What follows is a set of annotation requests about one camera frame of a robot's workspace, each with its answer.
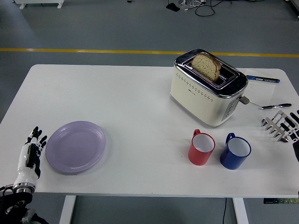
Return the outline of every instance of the mug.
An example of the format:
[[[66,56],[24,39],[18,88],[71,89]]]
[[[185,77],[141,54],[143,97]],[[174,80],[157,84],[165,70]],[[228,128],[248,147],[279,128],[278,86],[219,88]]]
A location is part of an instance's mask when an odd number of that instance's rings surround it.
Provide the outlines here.
[[[199,129],[195,129],[188,153],[189,160],[195,165],[204,165],[214,148],[214,139],[209,134],[201,133]]]
[[[227,169],[237,169],[251,153],[250,144],[234,133],[226,138],[225,149],[220,156],[221,164]]]

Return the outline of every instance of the yellow floor line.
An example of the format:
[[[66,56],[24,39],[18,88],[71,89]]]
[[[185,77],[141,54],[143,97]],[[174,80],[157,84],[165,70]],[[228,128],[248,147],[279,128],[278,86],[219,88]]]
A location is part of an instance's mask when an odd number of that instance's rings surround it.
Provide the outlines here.
[[[57,52],[57,53],[109,53],[109,54],[158,54],[181,55],[184,51],[163,50],[103,50],[103,49],[41,49],[41,48],[0,48],[0,51],[10,52]],[[262,53],[235,53],[210,52],[215,56],[254,56],[254,57],[299,57],[299,54],[262,54]]]

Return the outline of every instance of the table leg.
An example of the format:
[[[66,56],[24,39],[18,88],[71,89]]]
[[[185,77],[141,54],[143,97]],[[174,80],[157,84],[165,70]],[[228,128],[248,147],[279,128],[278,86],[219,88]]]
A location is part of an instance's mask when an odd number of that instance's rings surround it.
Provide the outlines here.
[[[235,216],[238,224],[249,224],[243,198],[234,197]]]
[[[64,200],[64,207],[60,217],[59,224],[70,224],[71,216],[73,215],[73,209],[76,201],[75,195],[67,195]]]
[[[63,3],[58,3],[57,8],[61,8]]]
[[[26,4],[21,4],[20,9],[25,8]]]

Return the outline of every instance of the toast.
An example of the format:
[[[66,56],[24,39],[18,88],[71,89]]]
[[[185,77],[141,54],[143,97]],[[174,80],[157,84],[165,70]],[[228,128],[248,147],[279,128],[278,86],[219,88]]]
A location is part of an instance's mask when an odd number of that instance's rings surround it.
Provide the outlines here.
[[[215,83],[219,77],[221,65],[216,58],[203,52],[197,54],[193,58],[191,67],[195,71]]]

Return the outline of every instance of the blue pen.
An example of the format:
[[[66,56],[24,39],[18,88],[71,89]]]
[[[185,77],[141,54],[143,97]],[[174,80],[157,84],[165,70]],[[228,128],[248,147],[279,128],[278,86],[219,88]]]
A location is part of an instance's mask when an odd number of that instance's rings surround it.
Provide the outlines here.
[[[250,80],[258,80],[258,81],[264,81],[269,83],[279,83],[280,80],[276,78],[265,78],[265,77],[259,77],[259,76],[246,76],[247,79]]]

